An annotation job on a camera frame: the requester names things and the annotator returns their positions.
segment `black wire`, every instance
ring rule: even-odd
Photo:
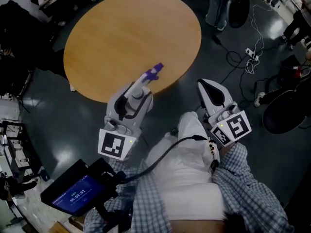
[[[246,107],[249,106],[249,103],[250,103],[250,102],[253,102],[253,101],[251,101],[251,100],[248,100],[248,99],[244,96],[244,93],[243,93],[243,89],[242,89],[242,77],[243,77],[245,71],[246,71],[246,68],[243,70],[243,73],[242,73],[241,76],[240,76],[240,83],[239,83],[241,95],[242,95],[242,97],[244,98],[244,100],[242,100],[242,101],[240,102],[240,104],[239,104],[239,107],[242,108],[242,109],[245,109]]]
[[[148,150],[150,150],[150,145],[149,145],[149,143],[147,142],[146,138],[143,136],[143,134],[141,134],[140,136],[141,136],[142,140],[145,142],[145,144],[146,144]]]
[[[173,143],[166,151],[164,154],[161,155],[160,158],[158,158],[150,167],[148,167],[147,169],[145,169],[144,171],[142,171],[141,173],[138,173],[136,175],[133,175],[129,178],[126,178],[124,179],[123,181],[121,181],[120,183],[121,184],[126,184],[126,183],[129,183],[133,180],[136,180],[138,178],[140,178],[141,176],[144,176],[148,173],[150,173],[158,164],[159,162],[172,150],[172,148],[174,148],[177,144],[185,141],[185,140],[188,140],[188,139],[194,139],[196,141],[202,141],[202,140],[207,140],[205,137],[203,136],[200,136],[200,135],[193,135],[193,136],[189,136],[189,137],[185,137],[185,138],[182,138],[180,139],[179,141]]]
[[[265,79],[263,79],[263,80],[256,80],[256,81],[255,81],[255,83],[254,83],[254,91],[253,91],[253,93],[254,93],[254,101],[255,101],[255,99],[256,99],[255,95],[256,95],[257,83],[258,83],[259,81],[266,81],[266,80],[269,80],[269,78],[265,78]]]
[[[239,65],[241,64],[241,62],[246,58],[246,56],[248,56],[247,54],[241,59],[241,61],[227,74],[227,76],[220,82],[220,84],[222,84],[229,76],[231,73],[233,73],[237,68],[243,69],[245,67],[239,67]]]
[[[308,128],[311,128],[311,125],[309,125],[309,126],[307,126],[307,127],[301,127],[301,126],[299,126],[299,128],[302,129],[302,130],[306,130],[306,129],[308,129]]]
[[[194,111],[197,112],[201,107],[202,107],[201,105],[197,106]]]
[[[234,67],[234,68],[240,68],[240,69],[245,68],[245,67],[239,67],[239,65],[240,65],[240,63],[245,59],[245,57],[248,56],[247,53],[246,53],[245,56],[242,58],[238,52],[236,52],[236,51],[229,51],[229,50],[228,50],[223,44],[221,44],[221,43],[220,43],[220,46],[222,46],[222,47],[227,51],[227,54],[226,54],[225,58],[226,58],[226,60],[227,60],[227,62],[228,62],[229,65],[231,65],[231,66]],[[235,54],[239,57],[239,60],[234,60],[234,59],[232,58],[232,56],[231,56],[231,53],[235,53]],[[230,62],[229,62],[229,57],[231,58],[231,60],[232,60],[233,62],[238,63],[238,64],[236,65],[236,64],[230,63]]]

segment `checkered sleeve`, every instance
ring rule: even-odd
[[[147,168],[141,162],[138,172]],[[133,204],[133,219],[130,232],[170,233],[172,231],[164,202],[153,179],[152,173],[139,179]]]
[[[229,212],[242,215],[250,232],[293,232],[273,192],[254,179],[246,157],[246,147],[235,144],[213,174]]]

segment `gray floor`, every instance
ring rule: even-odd
[[[177,125],[182,113],[197,107],[198,79],[206,78],[220,82],[232,69],[225,60],[226,51],[211,40],[212,28],[204,21],[208,0],[184,1],[200,21],[201,48],[187,73],[174,85],[155,95],[155,105],[142,125],[143,133],[151,146],[156,144],[165,132]],[[251,2],[265,6],[261,0]],[[55,50],[65,46],[73,26],[90,8],[91,5],[82,9],[77,17],[64,27],[55,43]],[[276,46],[278,36],[287,26],[285,22],[273,11],[255,8],[255,15],[265,46]],[[239,29],[227,27],[218,34],[222,44],[241,55],[247,47],[253,49],[259,35],[250,23],[248,18],[245,25]],[[286,46],[265,51],[255,74],[245,74],[243,77],[245,95],[252,99],[254,82],[277,74],[280,61],[289,55],[295,54],[301,63],[304,62],[304,52],[300,44],[293,52],[289,52]],[[224,83],[236,102],[242,101],[238,85],[241,72],[242,70],[235,71]],[[41,70],[35,72],[34,80],[25,96],[25,104],[31,113],[23,112],[22,119],[27,125],[43,166],[52,178],[57,178],[80,158],[91,164],[100,157],[97,154],[98,134],[99,128],[104,125],[106,104],[85,98],[78,92],[70,92],[65,79]],[[257,109],[253,105],[246,108],[253,132],[241,142],[248,148],[248,162],[255,178],[266,183],[276,196],[286,203],[310,163],[310,131],[297,129],[284,135],[271,135],[261,124],[264,109],[264,106]],[[135,149],[134,161],[138,162],[147,153],[148,148],[140,141]]]

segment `desk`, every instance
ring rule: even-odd
[[[194,12],[180,0],[104,0],[75,25],[64,52],[66,75],[82,95],[100,102],[159,62],[157,93],[191,66],[201,45]]]

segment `digital timer display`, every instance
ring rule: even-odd
[[[104,185],[89,175],[79,179],[52,204],[60,209],[75,213],[104,191]]]

